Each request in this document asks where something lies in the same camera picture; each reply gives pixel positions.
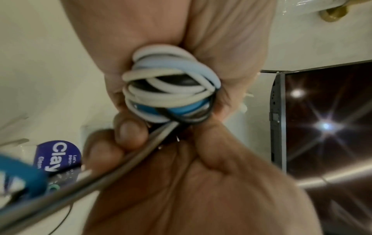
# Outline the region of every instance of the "wire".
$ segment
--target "wire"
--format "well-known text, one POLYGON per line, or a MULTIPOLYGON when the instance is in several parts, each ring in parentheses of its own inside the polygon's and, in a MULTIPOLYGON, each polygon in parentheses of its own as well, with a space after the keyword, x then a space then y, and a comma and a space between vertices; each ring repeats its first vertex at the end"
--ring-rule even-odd
POLYGON ((159 124, 196 124, 210 116, 221 82, 192 54, 176 46, 151 45, 137 50, 133 62, 122 79, 127 83, 125 103, 134 114, 159 124))
POLYGON ((70 209, 69 211, 67 212, 65 218, 63 218, 63 220, 57 225, 57 227, 55 227, 50 233, 48 233, 48 235, 52 235, 59 227, 61 227, 61 225, 65 222, 65 220, 67 219, 67 217, 70 215, 71 211, 72 211, 72 207, 73 207, 74 204, 71 204, 70 205, 70 209))

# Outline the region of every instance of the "cable bundle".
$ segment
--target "cable bundle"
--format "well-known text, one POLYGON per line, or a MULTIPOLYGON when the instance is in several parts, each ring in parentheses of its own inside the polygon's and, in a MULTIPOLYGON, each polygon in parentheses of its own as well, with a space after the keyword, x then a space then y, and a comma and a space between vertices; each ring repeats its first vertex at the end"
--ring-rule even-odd
POLYGON ((170 120, 195 124, 206 120, 221 82, 215 72, 182 48, 151 45, 133 54, 123 75, 129 110, 152 123, 170 120))

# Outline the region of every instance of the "white surface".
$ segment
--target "white surface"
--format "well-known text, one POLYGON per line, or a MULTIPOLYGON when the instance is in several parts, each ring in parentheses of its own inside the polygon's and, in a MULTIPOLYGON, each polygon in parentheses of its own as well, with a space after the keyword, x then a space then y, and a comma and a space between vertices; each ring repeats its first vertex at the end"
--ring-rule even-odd
MULTIPOLYGON (((264 69, 295 70, 372 59, 372 2, 352 7, 349 15, 335 23, 322 21, 316 13, 283 15, 281 10, 264 69)), ((106 95, 101 72, 81 46, 59 2, 4 0, 0 16, 0 142, 28 138, 30 144, 39 144, 61 139, 81 147, 81 127, 106 125, 116 110, 106 95), (16 122, 3 129, 10 120, 16 122)), ((244 144, 267 159, 267 100, 273 78, 261 75, 250 89, 254 97, 245 99, 246 114, 237 113, 226 123, 244 144)), ((76 203, 54 235, 80 234, 95 197, 76 203)), ((47 234, 65 213, 22 234, 47 234)))

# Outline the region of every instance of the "hand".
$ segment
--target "hand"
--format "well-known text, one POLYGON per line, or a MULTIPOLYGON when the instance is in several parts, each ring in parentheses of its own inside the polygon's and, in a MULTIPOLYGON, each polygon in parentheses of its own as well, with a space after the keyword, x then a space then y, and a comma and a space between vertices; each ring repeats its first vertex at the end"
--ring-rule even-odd
POLYGON ((121 75, 141 46, 179 45, 222 81, 214 113, 242 101, 267 53, 275 0, 62 0, 80 40, 105 75, 114 105, 126 109, 121 75))
MULTIPOLYGON (((114 126, 88 138, 88 168, 108 170, 148 137, 145 123, 128 111, 116 116, 114 126), (131 137, 123 137, 121 127, 131 137)), ((101 192, 84 233, 322 234, 305 192, 214 117, 101 192)))

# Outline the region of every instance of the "fingernail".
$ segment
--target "fingernail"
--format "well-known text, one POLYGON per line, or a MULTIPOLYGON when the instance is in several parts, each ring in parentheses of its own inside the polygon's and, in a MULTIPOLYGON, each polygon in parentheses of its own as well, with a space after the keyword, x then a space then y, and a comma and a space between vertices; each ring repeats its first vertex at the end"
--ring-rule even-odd
POLYGON ((95 143, 90 149, 88 162, 106 161, 111 150, 111 145, 105 141, 95 143))
POLYGON ((122 141, 130 140, 133 135, 140 132, 140 126, 136 121, 128 120, 120 126, 120 139, 122 141))

